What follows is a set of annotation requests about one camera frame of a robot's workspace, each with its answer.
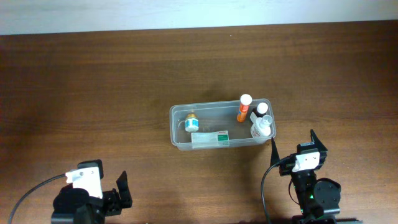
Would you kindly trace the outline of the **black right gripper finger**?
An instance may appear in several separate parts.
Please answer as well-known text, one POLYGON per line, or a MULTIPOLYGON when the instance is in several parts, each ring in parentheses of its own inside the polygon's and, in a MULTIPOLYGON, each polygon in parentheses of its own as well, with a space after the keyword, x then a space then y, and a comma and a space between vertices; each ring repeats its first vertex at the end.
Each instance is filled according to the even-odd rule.
POLYGON ((319 152, 328 152, 328 149, 324 146, 321 140, 319 140, 313 129, 310 130, 310 137, 319 152))
POLYGON ((279 153, 274 138, 271 138, 271 161, 270 166, 278 164, 280 161, 279 153))

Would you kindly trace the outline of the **clear spray bottle white label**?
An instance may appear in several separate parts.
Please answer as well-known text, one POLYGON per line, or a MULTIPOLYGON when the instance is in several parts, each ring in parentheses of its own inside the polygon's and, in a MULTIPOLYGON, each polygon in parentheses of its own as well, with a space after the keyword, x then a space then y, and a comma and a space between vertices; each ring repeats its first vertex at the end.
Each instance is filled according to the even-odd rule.
POLYGON ((251 135, 253 138, 265 138, 271 136, 271 125, 274 121, 271 115, 257 117, 254 113, 252 113, 250 115, 250 120, 252 121, 251 135))

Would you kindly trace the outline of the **white Panadol box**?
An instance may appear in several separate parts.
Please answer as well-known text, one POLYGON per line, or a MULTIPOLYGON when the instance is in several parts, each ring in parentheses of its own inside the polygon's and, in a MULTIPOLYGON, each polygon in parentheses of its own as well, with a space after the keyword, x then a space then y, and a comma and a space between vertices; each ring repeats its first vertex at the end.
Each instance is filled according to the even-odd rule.
POLYGON ((229 134, 228 131, 191 133, 191 141, 194 149, 229 147, 229 134))

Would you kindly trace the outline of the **orange Redoxon tube white cap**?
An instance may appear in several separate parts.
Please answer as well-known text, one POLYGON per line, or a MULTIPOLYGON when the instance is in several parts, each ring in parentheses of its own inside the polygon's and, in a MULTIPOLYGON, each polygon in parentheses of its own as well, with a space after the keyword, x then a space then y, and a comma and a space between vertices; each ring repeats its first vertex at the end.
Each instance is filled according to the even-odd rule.
POLYGON ((249 106, 252 103, 252 97, 249 94, 243 94, 240 97, 240 106, 237 115, 237 121, 243 123, 246 120, 246 116, 249 110, 249 106))

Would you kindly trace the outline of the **small jar with gold lid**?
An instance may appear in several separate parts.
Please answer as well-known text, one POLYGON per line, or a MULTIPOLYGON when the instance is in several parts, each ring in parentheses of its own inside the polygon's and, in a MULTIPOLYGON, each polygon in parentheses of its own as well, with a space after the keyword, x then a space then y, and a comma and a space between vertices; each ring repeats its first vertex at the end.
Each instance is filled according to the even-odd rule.
POLYGON ((195 114, 188 114, 185 119, 185 130, 189 133, 199 130, 199 122, 195 114))

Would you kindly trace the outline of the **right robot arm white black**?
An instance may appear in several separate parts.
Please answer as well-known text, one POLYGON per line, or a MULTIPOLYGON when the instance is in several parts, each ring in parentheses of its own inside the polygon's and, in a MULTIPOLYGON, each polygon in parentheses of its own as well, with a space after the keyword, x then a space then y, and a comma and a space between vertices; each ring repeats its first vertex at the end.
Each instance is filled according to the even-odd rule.
POLYGON ((289 185, 294 187, 301 214, 292 217, 292 223, 336 223, 340 213, 341 185, 328 178, 317 178, 316 171, 326 161, 328 149, 319 140, 314 130, 311 141, 297 145, 297 152, 280 158, 275 141, 271 140, 270 167, 263 175, 261 197, 264 212, 264 182, 267 174, 278 168, 281 176, 290 176, 289 185))

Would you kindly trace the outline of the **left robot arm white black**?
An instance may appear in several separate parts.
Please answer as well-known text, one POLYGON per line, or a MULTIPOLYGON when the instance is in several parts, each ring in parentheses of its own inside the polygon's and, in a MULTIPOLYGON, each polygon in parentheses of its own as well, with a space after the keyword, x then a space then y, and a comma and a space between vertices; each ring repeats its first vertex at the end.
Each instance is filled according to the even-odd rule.
POLYGON ((104 224, 106 217, 120 215, 132 207, 127 173, 116 181, 117 189, 102 191, 97 168, 84 168, 66 173, 68 185, 53 201, 51 222, 56 224, 104 224))

